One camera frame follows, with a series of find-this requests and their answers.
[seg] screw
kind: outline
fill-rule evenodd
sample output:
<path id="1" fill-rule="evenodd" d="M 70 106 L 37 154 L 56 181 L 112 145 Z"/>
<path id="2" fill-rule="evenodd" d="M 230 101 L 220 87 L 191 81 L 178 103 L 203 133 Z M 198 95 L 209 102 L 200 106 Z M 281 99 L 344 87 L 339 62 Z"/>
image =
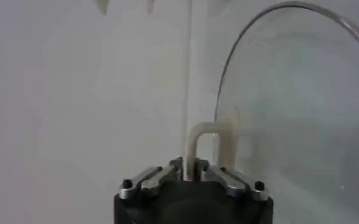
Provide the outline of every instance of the screw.
<path id="1" fill-rule="evenodd" d="M 123 181 L 123 189 L 129 189 L 133 186 L 133 182 L 130 179 L 125 179 Z"/>

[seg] glass surface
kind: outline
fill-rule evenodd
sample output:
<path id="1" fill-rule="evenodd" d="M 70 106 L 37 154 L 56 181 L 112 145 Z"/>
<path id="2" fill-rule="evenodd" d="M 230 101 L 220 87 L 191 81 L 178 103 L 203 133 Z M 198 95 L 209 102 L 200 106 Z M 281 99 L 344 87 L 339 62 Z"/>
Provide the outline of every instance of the glass surface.
<path id="1" fill-rule="evenodd" d="M 217 120 L 240 111 L 236 168 L 269 186 L 275 223 L 359 223 L 359 44 L 303 9 L 261 18 L 228 67 Z"/>

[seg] white wall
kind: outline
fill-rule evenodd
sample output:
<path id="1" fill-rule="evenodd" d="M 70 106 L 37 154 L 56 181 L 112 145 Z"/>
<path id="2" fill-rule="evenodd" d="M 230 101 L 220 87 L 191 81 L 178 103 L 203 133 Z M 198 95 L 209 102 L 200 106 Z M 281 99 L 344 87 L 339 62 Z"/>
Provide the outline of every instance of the white wall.
<path id="1" fill-rule="evenodd" d="M 276 2 L 193 1 L 188 128 L 213 120 L 233 42 Z M 359 1 L 309 2 L 359 24 Z M 243 42 L 221 112 L 239 106 L 243 127 L 268 138 L 258 155 L 240 141 L 238 168 L 270 185 L 276 223 L 359 223 L 359 45 L 333 22 L 300 10 L 267 16 Z M 211 159 L 211 138 L 204 139 L 200 153 Z"/>
<path id="2" fill-rule="evenodd" d="M 182 153 L 188 1 L 0 0 L 0 224 L 112 223 Z"/>

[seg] white tube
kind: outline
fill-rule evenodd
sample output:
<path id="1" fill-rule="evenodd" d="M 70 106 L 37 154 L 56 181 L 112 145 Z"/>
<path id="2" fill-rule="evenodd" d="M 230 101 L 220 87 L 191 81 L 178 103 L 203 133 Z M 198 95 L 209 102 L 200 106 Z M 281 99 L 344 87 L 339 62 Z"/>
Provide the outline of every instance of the white tube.
<path id="1" fill-rule="evenodd" d="M 190 131 L 188 147 L 183 161 L 183 180 L 193 181 L 194 180 L 194 166 L 197 155 L 197 142 L 201 135 L 207 133 L 217 133 L 220 136 L 231 136 L 232 127 L 228 123 L 223 122 L 203 122 L 197 124 Z"/>

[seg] silver lever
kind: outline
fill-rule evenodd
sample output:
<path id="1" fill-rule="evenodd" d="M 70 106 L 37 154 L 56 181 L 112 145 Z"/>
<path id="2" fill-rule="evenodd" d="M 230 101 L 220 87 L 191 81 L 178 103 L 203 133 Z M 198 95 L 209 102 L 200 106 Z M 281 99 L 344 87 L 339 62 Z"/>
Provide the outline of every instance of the silver lever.
<path id="1" fill-rule="evenodd" d="M 246 191 L 246 185 L 244 183 L 235 180 L 216 166 L 211 166 L 207 169 L 202 181 L 219 182 L 226 189 L 227 195 L 231 197 L 239 197 Z"/>
<path id="2" fill-rule="evenodd" d="M 149 196 L 155 196 L 159 194 L 159 189 L 168 180 L 174 178 L 175 175 L 175 167 L 168 166 L 165 167 L 158 174 L 153 176 L 149 180 L 144 180 L 141 184 L 141 190 L 147 193 Z"/>
<path id="3" fill-rule="evenodd" d="M 141 182 L 147 180 L 151 176 L 155 175 L 159 171 L 161 171 L 161 167 L 150 167 L 139 174 L 137 177 L 133 179 L 126 179 L 119 187 L 118 195 L 121 199 L 130 199 L 132 198 L 138 188 L 140 187 Z"/>
<path id="4" fill-rule="evenodd" d="M 242 183 L 246 183 L 251 191 L 251 198 L 254 201 L 266 201 L 269 198 L 269 189 L 262 181 L 254 181 L 251 178 L 244 176 L 239 171 L 226 170 L 226 173 L 230 176 L 235 177 Z"/>

